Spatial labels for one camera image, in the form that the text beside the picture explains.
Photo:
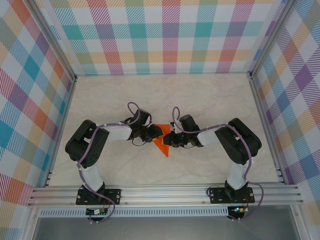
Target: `black mounting plate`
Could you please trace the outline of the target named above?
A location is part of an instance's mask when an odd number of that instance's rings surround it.
[[[210,187],[208,189],[211,204],[246,204],[247,200],[244,196],[248,198],[249,204],[253,204],[255,202],[255,196],[253,195],[254,192],[251,187],[246,187],[242,193],[243,194],[234,201],[230,201],[229,197],[225,193],[224,187]]]
[[[121,189],[118,188],[106,188],[103,193],[104,196],[110,198],[115,205],[120,204],[121,199]],[[102,197],[96,196],[94,193],[90,192],[84,186],[81,186],[77,193],[77,198],[75,201],[76,205],[109,205],[108,202],[105,202],[105,199]]]

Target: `orange triangular block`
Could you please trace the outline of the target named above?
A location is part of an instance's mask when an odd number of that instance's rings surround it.
[[[168,157],[170,146],[163,144],[163,138],[165,135],[170,133],[171,126],[170,126],[170,124],[155,124],[155,125],[161,128],[163,135],[160,136],[159,138],[153,140],[153,142],[161,150],[161,152],[163,152],[163,154],[166,157]]]

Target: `orange object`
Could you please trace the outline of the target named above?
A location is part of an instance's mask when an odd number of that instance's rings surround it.
[[[163,152],[163,154],[166,157],[168,157],[170,146],[163,144],[163,138],[165,135],[170,133],[171,126],[170,124],[155,124],[155,125],[161,128],[163,135],[153,140],[153,142],[161,150],[161,152]]]

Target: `white floor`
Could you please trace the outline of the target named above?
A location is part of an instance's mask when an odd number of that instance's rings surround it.
[[[65,153],[67,141],[86,119],[104,124],[131,117],[127,109],[130,101],[151,113],[156,124],[171,122],[174,106],[180,108],[182,116],[191,114],[200,128],[241,119],[262,141],[248,179],[278,181],[245,74],[162,74],[79,77],[51,186],[82,184],[75,163]],[[219,143],[171,148],[167,158],[154,143],[134,146],[131,141],[117,141],[105,145],[98,166],[106,185],[208,184],[225,182],[231,160]]]

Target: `marble surface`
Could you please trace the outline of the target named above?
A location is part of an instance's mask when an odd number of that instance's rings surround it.
[[[180,108],[182,116],[191,114],[200,128],[241,119],[262,142],[248,179],[278,181],[245,74],[162,74],[79,77],[51,186],[82,184],[75,163],[65,153],[67,141],[86,119],[102,124],[131,117],[127,109],[130,101],[151,113],[156,124],[171,122],[174,106]],[[98,167],[107,185],[207,184],[224,183],[231,163],[220,143],[171,148],[167,158],[154,143],[134,146],[131,141],[116,141],[104,146]]]

